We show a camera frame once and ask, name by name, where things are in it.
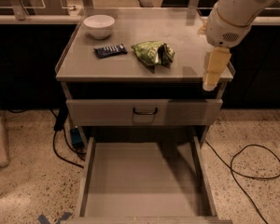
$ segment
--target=black cabinet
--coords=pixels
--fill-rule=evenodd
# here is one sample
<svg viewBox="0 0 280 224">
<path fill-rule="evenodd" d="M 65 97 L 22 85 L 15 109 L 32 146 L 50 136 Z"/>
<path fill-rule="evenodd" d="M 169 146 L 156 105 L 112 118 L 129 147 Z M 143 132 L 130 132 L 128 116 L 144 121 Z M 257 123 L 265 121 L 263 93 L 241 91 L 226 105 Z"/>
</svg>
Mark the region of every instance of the black cabinet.
<svg viewBox="0 0 280 224">
<path fill-rule="evenodd" d="M 224 106 L 280 108 L 280 26 L 253 26 L 231 53 L 236 73 Z"/>
<path fill-rule="evenodd" d="M 72 25 L 0 25 L 0 106 L 54 108 L 64 102 L 54 68 Z"/>
</svg>

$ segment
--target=floor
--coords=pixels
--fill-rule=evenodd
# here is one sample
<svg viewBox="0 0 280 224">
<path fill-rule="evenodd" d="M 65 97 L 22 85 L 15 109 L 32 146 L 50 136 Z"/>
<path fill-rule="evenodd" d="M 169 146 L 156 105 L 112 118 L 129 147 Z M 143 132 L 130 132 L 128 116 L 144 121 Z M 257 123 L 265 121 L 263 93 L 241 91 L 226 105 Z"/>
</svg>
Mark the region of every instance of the floor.
<svg viewBox="0 0 280 224">
<path fill-rule="evenodd" d="M 82 169 L 55 156 L 52 113 L 2 111 L 1 116 L 8 131 L 10 163 L 0 168 L 0 224 L 38 223 L 40 215 L 49 223 L 57 223 L 64 213 L 74 214 Z M 263 145 L 280 159 L 280 110 L 223 109 L 206 140 L 227 163 L 250 144 Z M 63 132 L 56 135 L 56 148 L 62 156 L 83 165 L 67 147 Z M 202 151 L 218 217 L 229 218 L 234 224 L 264 223 L 213 150 L 203 144 Z M 239 155 L 234 169 L 247 175 L 275 175 L 280 171 L 271 153 L 255 147 Z M 280 224 L 280 177 L 269 181 L 236 178 L 268 223 Z"/>
</svg>

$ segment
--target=white bowl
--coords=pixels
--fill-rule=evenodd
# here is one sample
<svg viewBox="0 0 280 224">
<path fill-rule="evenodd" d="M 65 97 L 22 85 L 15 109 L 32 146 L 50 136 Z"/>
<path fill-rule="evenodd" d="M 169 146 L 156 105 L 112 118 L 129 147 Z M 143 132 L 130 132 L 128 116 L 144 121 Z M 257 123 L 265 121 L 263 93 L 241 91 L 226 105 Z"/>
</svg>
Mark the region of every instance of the white bowl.
<svg viewBox="0 0 280 224">
<path fill-rule="evenodd" d="M 84 20 L 89 33 L 96 39 L 106 39 L 112 33 L 115 20 L 107 15 L 93 15 Z"/>
</svg>

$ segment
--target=crumpled snack bag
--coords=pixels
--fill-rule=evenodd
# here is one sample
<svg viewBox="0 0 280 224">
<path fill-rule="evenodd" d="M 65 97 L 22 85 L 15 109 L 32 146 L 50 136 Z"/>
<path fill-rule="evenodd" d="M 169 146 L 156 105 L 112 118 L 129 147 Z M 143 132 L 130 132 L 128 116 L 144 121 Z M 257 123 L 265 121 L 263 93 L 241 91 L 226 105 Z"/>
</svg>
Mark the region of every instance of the crumpled snack bag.
<svg viewBox="0 0 280 224">
<path fill-rule="evenodd" d="M 160 41 L 147 41 L 131 46 L 137 58 L 147 66 L 169 65 L 175 52 L 169 45 Z"/>
</svg>

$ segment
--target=gray countertop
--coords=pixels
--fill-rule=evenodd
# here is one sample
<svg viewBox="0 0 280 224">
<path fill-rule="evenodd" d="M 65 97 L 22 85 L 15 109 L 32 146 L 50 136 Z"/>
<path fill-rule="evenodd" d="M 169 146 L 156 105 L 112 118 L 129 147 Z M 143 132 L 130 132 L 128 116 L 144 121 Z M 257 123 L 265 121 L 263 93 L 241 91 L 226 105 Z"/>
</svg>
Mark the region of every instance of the gray countertop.
<svg viewBox="0 0 280 224">
<path fill-rule="evenodd" d="M 192 16 L 187 8 L 101 8 L 92 14 L 106 14 L 115 19 L 112 36 L 105 40 L 92 38 L 84 24 L 57 73 L 59 81 L 96 82 L 200 82 L 203 80 L 208 45 L 205 35 L 198 35 L 203 22 Z M 136 58 L 131 45 L 144 41 L 162 41 L 175 51 L 170 67 L 154 70 Z M 99 59 L 94 48 L 123 44 L 128 54 Z M 232 80 L 226 69 L 221 80 Z"/>
</svg>

